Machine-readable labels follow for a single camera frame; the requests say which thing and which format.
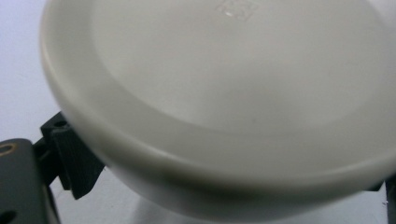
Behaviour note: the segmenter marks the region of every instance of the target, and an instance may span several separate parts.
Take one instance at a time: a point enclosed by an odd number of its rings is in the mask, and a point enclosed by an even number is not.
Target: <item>round lid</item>
[[[396,162],[395,17],[358,0],[53,0],[42,55],[110,166],[258,188],[376,181]]]

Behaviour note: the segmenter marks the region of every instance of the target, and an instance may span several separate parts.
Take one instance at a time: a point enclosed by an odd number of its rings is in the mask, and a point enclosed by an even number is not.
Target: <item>white surface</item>
[[[56,195],[64,224],[218,224],[168,212],[139,198],[108,170],[93,191],[75,202],[70,192]],[[385,187],[363,192],[296,217],[255,224],[387,224]]]
[[[38,127],[59,111],[38,60],[38,22],[44,1],[0,1],[0,140],[36,141]],[[109,171],[78,202],[53,185],[63,224],[198,224],[141,203]],[[276,224],[386,224],[385,191],[364,192],[318,211]]]

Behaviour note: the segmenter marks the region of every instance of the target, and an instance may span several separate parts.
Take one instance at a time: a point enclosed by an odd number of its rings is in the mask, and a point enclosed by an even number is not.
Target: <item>screw hole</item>
[[[5,144],[0,146],[0,157],[11,153],[14,149],[15,149],[15,144]]]
[[[6,152],[10,151],[11,149],[12,149],[12,145],[2,146],[2,147],[0,147],[0,154],[1,153],[6,153]]]
[[[15,219],[17,213],[15,211],[6,211],[0,215],[0,224],[11,223]]]
[[[57,128],[64,128],[67,125],[67,122],[62,120],[62,121],[58,121],[56,123],[53,124],[53,126],[57,127]]]

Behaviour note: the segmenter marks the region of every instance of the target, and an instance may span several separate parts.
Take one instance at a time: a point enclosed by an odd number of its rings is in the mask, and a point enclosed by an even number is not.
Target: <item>embossed marking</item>
[[[240,21],[247,21],[259,8],[259,5],[249,0],[224,0],[216,10]]]

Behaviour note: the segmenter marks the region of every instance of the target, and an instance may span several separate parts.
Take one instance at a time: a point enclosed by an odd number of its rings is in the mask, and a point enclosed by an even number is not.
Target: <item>white container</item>
[[[42,62],[126,185],[179,213],[302,212],[396,171],[393,0],[52,0]]]

